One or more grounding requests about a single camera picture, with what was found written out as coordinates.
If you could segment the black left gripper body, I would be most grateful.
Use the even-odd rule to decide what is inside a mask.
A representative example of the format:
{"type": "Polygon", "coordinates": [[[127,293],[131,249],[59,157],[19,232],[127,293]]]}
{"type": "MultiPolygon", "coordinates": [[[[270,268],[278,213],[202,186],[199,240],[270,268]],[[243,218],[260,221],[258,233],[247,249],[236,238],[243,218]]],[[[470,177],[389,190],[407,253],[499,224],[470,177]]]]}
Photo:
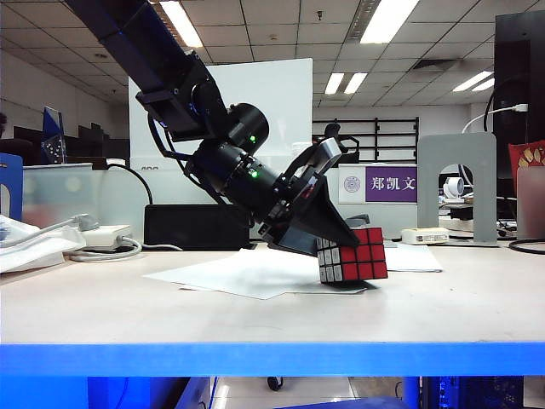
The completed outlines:
{"type": "Polygon", "coordinates": [[[270,227],[295,226],[293,223],[293,204],[305,187],[310,187],[317,181],[316,169],[312,166],[305,166],[300,176],[288,178],[286,175],[281,175],[279,181],[280,183],[276,186],[277,202],[268,211],[258,231],[269,248],[271,248],[270,227]]]}

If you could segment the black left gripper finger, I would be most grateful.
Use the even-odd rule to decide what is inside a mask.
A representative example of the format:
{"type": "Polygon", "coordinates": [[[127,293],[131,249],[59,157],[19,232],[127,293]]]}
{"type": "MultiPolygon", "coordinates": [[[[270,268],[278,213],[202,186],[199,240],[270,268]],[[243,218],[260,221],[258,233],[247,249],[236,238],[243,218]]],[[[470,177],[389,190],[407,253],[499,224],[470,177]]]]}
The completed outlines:
{"type": "Polygon", "coordinates": [[[270,227],[270,247],[274,250],[316,256],[318,239],[321,236],[317,233],[309,233],[295,226],[270,227]]]}
{"type": "Polygon", "coordinates": [[[357,247],[359,238],[330,201],[327,178],[305,187],[293,204],[293,223],[300,230],[338,245],[357,247]]]}

